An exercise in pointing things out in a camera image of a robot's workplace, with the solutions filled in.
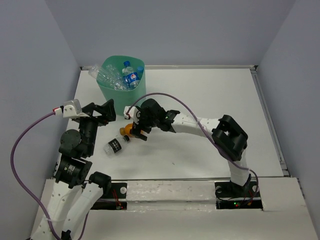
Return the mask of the orange juice bottle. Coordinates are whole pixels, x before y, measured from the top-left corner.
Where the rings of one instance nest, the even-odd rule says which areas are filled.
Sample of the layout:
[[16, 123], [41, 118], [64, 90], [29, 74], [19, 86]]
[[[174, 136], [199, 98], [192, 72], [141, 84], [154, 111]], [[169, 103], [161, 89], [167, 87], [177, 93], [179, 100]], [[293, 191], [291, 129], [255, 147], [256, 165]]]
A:
[[134, 138], [135, 136], [131, 134], [132, 128], [133, 128], [133, 124], [129, 123], [126, 126], [121, 127], [119, 129], [119, 133], [120, 133], [121, 136], [127, 135], [129, 138]]

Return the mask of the clear crushed white cap bottle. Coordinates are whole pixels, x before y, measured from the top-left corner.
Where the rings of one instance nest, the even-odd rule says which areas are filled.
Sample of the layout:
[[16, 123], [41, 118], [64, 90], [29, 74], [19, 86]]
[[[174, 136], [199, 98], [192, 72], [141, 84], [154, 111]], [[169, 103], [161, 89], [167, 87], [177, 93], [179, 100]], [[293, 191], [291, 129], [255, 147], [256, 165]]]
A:
[[94, 65], [88, 71], [88, 74], [96, 79], [97, 83], [101, 86], [118, 90], [118, 91], [125, 91], [127, 90], [126, 85], [124, 84], [123, 78], [120, 80], [115, 79], [110, 73], [106, 70], [106, 67]]

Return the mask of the blue label white cap bottle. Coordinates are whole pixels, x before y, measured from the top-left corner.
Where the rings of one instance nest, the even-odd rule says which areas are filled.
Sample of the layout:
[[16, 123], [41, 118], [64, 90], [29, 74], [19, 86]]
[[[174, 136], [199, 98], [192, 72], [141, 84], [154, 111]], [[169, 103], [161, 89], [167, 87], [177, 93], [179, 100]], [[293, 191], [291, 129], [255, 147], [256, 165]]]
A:
[[130, 89], [131, 81], [130, 81], [130, 78], [128, 77], [128, 75], [123, 75], [122, 78], [123, 78], [124, 84], [126, 85], [126, 88]]

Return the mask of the Pepsi label bottle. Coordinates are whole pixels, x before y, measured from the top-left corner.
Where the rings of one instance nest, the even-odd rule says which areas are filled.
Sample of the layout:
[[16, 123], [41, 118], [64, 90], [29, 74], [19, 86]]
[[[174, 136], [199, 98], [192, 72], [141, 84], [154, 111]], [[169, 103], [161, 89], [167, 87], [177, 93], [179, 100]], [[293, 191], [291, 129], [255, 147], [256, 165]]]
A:
[[130, 89], [135, 89], [140, 83], [140, 78], [138, 76], [138, 73], [134, 72], [134, 69], [131, 66], [131, 63], [128, 60], [125, 61], [123, 65], [124, 65], [124, 68], [122, 69], [122, 73], [125, 78], [125, 81], [127, 82]]

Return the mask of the clear blue cap bottle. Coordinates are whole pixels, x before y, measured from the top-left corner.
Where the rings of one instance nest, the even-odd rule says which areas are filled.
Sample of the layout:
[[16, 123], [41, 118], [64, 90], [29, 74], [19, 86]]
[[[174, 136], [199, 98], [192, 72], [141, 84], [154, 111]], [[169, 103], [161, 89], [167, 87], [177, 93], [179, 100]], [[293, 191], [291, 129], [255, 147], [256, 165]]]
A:
[[138, 77], [141, 79], [142, 76], [143, 76], [143, 73], [144, 73], [144, 67], [143, 67], [143, 66], [138, 66], [138, 67], [136, 68], [136, 72], [137, 72], [137, 74], [138, 74]]

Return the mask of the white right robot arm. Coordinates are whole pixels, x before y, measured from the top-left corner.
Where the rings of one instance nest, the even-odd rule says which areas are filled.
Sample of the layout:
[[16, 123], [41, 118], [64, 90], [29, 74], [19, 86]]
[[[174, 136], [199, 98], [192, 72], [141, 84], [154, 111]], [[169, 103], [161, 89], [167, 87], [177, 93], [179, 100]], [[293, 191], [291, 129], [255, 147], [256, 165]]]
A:
[[141, 106], [126, 106], [123, 114], [133, 121], [130, 134], [143, 141], [148, 139], [146, 135], [152, 128], [207, 138], [228, 161], [231, 192], [242, 196], [248, 191], [252, 179], [245, 159], [248, 135], [231, 116], [198, 118], [192, 113], [165, 110], [152, 98], [145, 100]]

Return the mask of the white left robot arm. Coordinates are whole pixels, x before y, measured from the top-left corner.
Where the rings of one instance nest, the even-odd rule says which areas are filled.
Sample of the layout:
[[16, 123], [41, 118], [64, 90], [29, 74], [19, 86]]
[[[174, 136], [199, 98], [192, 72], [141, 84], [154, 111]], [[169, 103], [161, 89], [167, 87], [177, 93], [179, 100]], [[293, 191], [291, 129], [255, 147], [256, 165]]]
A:
[[110, 194], [112, 185], [111, 177], [104, 173], [89, 174], [92, 162], [86, 159], [94, 153], [98, 127], [116, 120], [114, 100], [82, 107], [73, 99], [53, 113], [75, 121], [78, 129], [67, 130], [60, 137], [61, 158], [53, 176], [53, 190], [32, 240], [73, 240], [91, 207]]

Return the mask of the green plastic bin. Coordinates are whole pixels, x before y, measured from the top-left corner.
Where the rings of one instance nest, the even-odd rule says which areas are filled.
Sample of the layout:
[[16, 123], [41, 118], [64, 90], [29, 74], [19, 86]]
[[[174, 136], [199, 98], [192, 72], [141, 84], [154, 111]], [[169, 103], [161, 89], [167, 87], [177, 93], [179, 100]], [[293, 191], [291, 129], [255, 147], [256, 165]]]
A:
[[140, 82], [136, 88], [131, 90], [115, 90], [101, 85], [98, 80], [96, 81], [105, 100], [113, 99], [115, 113], [120, 116], [124, 115], [125, 106], [131, 106], [138, 98], [144, 96], [147, 92], [145, 63], [141, 59], [126, 55], [113, 55], [103, 62], [102, 67], [106, 68], [108, 65], [113, 65], [119, 72], [122, 72], [125, 61], [129, 61], [134, 70], [138, 67], [143, 68], [143, 72], [138, 73]]

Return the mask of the small black label bottle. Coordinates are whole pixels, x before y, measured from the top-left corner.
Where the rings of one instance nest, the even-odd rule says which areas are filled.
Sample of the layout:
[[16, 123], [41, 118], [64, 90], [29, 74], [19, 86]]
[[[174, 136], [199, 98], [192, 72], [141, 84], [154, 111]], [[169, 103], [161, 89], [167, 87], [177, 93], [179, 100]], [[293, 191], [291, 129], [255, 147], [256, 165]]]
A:
[[104, 145], [103, 150], [108, 157], [117, 155], [126, 148], [129, 142], [130, 138], [128, 135], [119, 136], [107, 142]]

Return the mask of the white foam strip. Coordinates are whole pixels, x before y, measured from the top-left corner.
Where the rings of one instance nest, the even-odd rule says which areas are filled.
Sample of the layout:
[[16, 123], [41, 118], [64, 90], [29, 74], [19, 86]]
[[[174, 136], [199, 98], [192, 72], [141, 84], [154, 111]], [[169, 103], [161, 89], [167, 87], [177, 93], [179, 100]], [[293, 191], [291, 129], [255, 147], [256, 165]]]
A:
[[128, 211], [216, 210], [215, 182], [207, 180], [137, 180], [127, 184]]

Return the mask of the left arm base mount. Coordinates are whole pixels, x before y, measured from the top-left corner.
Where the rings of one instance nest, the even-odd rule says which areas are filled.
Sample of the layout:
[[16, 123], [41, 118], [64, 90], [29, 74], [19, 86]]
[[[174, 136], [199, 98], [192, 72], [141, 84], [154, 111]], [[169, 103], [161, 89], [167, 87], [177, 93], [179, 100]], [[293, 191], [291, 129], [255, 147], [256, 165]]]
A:
[[124, 211], [127, 209], [127, 182], [112, 182], [108, 193], [104, 193], [91, 210]]

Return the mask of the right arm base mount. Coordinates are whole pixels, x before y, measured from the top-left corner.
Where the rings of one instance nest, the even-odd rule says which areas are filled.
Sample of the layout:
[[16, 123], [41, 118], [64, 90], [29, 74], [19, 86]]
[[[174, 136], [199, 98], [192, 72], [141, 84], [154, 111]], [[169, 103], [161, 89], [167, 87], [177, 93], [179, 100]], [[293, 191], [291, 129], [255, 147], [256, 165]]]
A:
[[214, 183], [215, 206], [217, 210], [263, 210], [263, 203], [257, 181], [251, 179], [244, 186], [229, 181]]

